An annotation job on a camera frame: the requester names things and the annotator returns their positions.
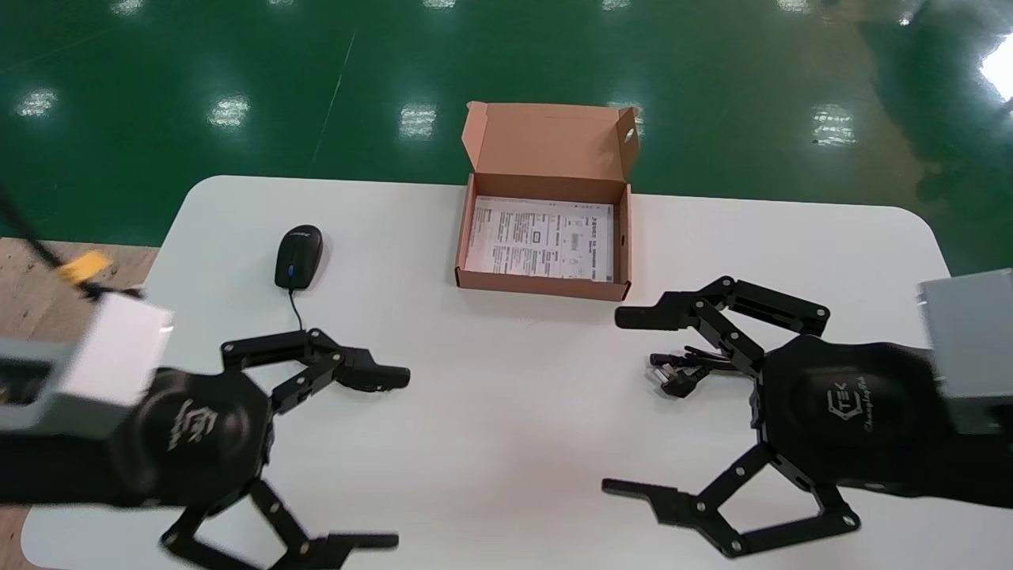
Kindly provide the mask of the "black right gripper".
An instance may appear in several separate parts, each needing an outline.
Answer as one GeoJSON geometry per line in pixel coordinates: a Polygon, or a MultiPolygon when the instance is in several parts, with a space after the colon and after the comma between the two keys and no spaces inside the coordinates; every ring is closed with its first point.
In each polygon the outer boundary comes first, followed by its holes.
{"type": "Polygon", "coordinates": [[[695,329],[746,374],[759,374],[753,426],[760,441],[705,490],[606,477],[605,494],[647,501],[663,526],[702,535],[735,559],[860,530],[837,486],[921,493],[931,458],[953,435],[931,353],[894,343],[843,345],[816,336],[828,307],[724,275],[697,291],[668,291],[654,306],[620,306],[620,329],[695,329]],[[766,355],[723,310],[799,335],[766,355]],[[720,509],[761,470],[773,466],[810,494],[819,514],[742,533],[720,509]]]}

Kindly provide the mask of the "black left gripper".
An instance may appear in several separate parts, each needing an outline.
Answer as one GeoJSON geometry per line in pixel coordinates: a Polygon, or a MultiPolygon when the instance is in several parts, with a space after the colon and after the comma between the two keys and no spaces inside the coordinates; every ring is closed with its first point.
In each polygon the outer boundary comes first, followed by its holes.
{"type": "Polygon", "coordinates": [[[285,547],[271,569],[340,569],[356,549],[397,548],[396,533],[311,538],[271,485],[257,478],[267,457],[272,412],[286,414],[334,382],[363,393],[405,389],[410,370],[382,365],[366,348],[341,346],[321,329],[228,340],[222,357],[232,372],[157,369],[147,393],[112,433],[112,505],[185,507],[163,533],[161,547],[202,569],[256,567],[198,539],[207,519],[246,498],[285,547]],[[236,372],[283,362],[305,369],[277,385],[269,400],[236,372]]]}

